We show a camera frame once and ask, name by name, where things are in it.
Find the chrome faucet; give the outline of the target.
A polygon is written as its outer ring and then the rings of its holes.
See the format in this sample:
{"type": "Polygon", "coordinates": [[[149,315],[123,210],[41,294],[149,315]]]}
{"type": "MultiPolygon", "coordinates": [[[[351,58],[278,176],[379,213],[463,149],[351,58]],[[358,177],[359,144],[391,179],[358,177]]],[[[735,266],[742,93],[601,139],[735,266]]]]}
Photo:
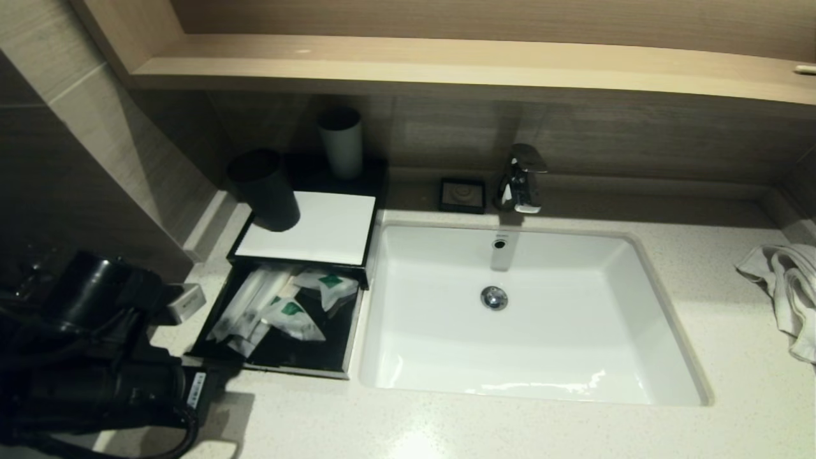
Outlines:
{"type": "Polygon", "coordinates": [[[541,211],[538,177],[549,172],[542,154],[528,143],[514,143],[499,175],[495,205],[501,212],[537,214],[541,211]]]}

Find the black cup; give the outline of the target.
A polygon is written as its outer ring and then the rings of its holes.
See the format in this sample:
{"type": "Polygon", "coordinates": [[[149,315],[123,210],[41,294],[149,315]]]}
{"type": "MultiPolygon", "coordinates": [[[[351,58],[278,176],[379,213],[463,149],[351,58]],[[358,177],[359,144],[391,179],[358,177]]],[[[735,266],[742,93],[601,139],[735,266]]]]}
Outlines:
{"type": "Polygon", "coordinates": [[[295,193],[289,185],[283,157],[273,149],[253,149],[228,163],[228,180],[265,230],[285,232],[300,221],[295,193]]]}

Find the black square soap dish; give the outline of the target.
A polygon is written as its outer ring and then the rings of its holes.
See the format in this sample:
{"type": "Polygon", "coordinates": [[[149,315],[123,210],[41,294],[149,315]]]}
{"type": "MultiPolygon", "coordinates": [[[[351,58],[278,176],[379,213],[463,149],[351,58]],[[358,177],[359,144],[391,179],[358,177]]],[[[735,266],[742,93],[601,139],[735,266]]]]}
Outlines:
{"type": "Polygon", "coordinates": [[[486,204],[486,185],[483,180],[441,179],[439,211],[483,215],[486,213],[486,204]]]}

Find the white towel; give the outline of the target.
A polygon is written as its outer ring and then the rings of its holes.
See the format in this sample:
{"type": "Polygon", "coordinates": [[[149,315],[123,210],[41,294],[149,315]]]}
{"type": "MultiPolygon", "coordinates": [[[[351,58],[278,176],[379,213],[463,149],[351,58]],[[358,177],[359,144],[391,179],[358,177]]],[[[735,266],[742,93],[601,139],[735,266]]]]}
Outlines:
{"type": "Polygon", "coordinates": [[[816,368],[816,247],[758,246],[736,270],[770,297],[777,328],[788,336],[790,355],[816,368]]]}

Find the black box with white top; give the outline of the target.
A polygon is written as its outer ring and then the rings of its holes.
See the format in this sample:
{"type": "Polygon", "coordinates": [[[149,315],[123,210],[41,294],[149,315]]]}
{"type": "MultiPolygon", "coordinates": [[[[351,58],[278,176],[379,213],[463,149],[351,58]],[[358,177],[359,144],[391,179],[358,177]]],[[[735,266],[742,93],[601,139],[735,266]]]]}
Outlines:
{"type": "Polygon", "coordinates": [[[377,213],[375,196],[295,191],[300,220],[274,232],[251,213],[227,255],[237,263],[277,262],[324,268],[369,289],[367,258],[377,213]]]}

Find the long white toothbrush packet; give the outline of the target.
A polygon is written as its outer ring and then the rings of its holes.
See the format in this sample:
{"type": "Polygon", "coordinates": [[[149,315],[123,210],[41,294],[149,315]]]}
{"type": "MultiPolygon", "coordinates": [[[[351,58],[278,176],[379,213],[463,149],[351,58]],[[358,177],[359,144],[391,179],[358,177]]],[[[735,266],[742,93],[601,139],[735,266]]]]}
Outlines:
{"type": "Polygon", "coordinates": [[[256,347],[260,344],[263,338],[265,338],[266,334],[271,328],[270,325],[261,320],[261,309],[263,306],[268,305],[268,303],[270,303],[275,296],[279,296],[286,285],[289,284],[289,280],[293,275],[292,268],[283,268],[282,270],[276,271],[278,272],[277,278],[274,279],[274,281],[271,282],[271,284],[269,284],[268,287],[256,297],[256,303],[253,304],[253,310],[256,312],[256,317],[254,317],[254,328],[252,329],[252,332],[246,338],[230,336],[230,340],[228,341],[228,346],[241,354],[243,358],[248,358],[253,354],[256,347]]]}
{"type": "Polygon", "coordinates": [[[207,339],[222,342],[230,336],[248,337],[254,328],[254,320],[256,320],[256,312],[253,310],[256,297],[277,276],[278,272],[267,266],[257,268],[250,273],[207,335],[207,339]]]}

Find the black glossy tray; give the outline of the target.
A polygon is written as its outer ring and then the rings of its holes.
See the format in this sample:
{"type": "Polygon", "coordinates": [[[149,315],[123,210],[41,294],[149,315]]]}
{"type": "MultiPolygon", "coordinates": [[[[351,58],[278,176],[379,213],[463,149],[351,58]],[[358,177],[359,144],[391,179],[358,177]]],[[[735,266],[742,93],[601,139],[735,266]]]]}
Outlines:
{"type": "Polygon", "coordinates": [[[384,160],[363,160],[361,174],[353,179],[334,174],[324,155],[286,154],[283,165],[293,189],[309,194],[309,217],[319,217],[327,226],[370,226],[376,221],[388,182],[384,160]]]}

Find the dark metal valve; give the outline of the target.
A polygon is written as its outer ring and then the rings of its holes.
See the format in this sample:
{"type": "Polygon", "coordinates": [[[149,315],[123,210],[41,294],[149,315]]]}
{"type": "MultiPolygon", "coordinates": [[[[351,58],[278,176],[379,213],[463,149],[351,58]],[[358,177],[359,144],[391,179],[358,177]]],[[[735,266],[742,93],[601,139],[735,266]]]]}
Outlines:
{"type": "Polygon", "coordinates": [[[53,252],[33,255],[0,251],[0,298],[28,300],[54,281],[53,252]]]}

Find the light wooden shelf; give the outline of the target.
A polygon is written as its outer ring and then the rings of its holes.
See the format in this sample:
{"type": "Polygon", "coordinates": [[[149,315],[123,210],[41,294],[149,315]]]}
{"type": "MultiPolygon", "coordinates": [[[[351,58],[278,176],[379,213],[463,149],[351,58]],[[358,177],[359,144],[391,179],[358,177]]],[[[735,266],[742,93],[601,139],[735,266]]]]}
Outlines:
{"type": "Polygon", "coordinates": [[[816,105],[816,0],[69,0],[140,89],[816,105]]]}

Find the black glossy drawer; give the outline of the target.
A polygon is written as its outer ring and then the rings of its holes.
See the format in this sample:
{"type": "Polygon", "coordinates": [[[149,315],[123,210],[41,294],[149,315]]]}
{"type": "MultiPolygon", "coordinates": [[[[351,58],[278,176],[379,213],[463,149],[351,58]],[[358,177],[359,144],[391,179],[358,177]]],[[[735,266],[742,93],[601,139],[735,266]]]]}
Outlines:
{"type": "Polygon", "coordinates": [[[252,346],[251,353],[244,356],[234,342],[235,335],[227,336],[222,342],[210,336],[230,301],[237,297],[243,282],[259,267],[257,263],[233,265],[212,311],[186,355],[198,358],[204,364],[225,368],[347,380],[354,334],[358,325],[358,310],[364,293],[361,288],[356,288],[353,294],[340,299],[329,312],[324,312],[321,308],[318,291],[306,291],[295,295],[295,300],[304,306],[307,313],[315,317],[317,326],[324,336],[323,342],[298,340],[274,326],[260,322],[259,325],[267,331],[259,343],[252,346]]]}

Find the white ceramic sink basin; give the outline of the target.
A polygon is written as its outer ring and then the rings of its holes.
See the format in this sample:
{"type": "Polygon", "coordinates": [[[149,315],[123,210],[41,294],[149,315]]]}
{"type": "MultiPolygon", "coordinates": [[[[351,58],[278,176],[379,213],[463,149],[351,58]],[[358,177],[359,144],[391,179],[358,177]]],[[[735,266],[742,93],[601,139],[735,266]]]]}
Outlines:
{"type": "Polygon", "coordinates": [[[373,388],[710,403],[641,245],[623,233],[388,224],[360,378],[373,388]],[[496,286],[504,310],[480,293],[496,286]]]}

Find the small white rectangular block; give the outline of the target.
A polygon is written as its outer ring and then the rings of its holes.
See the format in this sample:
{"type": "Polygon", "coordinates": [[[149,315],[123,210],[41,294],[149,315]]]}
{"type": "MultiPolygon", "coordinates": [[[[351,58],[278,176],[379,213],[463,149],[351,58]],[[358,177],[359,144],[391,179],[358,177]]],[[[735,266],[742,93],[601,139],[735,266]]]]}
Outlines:
{"type": "Polygon", "coordinates": [[[160,308],[152,316],[155,326],[177,326],[206,305],[206,296],[200,284],[169,284],[161,291],[160,308]]]}

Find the small white green-label sachet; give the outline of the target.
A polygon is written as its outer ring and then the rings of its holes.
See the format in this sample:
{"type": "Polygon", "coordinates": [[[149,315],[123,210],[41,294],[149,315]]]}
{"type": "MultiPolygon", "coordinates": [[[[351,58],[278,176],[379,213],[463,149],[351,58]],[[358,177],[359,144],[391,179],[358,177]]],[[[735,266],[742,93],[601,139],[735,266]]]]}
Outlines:
{"type": "Polygon", "coordinates": [[[275,296],[260,311],[261,320],[300,342],[326,342],[323,331],[293,297],[275,296]]]}
{"type": "Polygon", "coordinates": [[[319,291],[321,307],[326,313],[329,313],[344,298],[356,294],[359,286],[355,279],[318,268],[306,268],[298,273],[294,276],[293,284],[300,288],[319,291]]]}

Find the grey cup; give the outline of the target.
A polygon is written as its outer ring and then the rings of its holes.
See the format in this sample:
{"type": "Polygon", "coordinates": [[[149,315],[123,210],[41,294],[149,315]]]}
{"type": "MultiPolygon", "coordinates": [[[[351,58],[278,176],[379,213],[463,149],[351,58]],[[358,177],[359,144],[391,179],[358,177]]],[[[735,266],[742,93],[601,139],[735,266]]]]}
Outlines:
{"type": "Polygon", "coordinates": [[[317,117],[319,135],[332,173],[353,180],[363,172],[361,115],[354,108],[329,108],[317,117]]]}

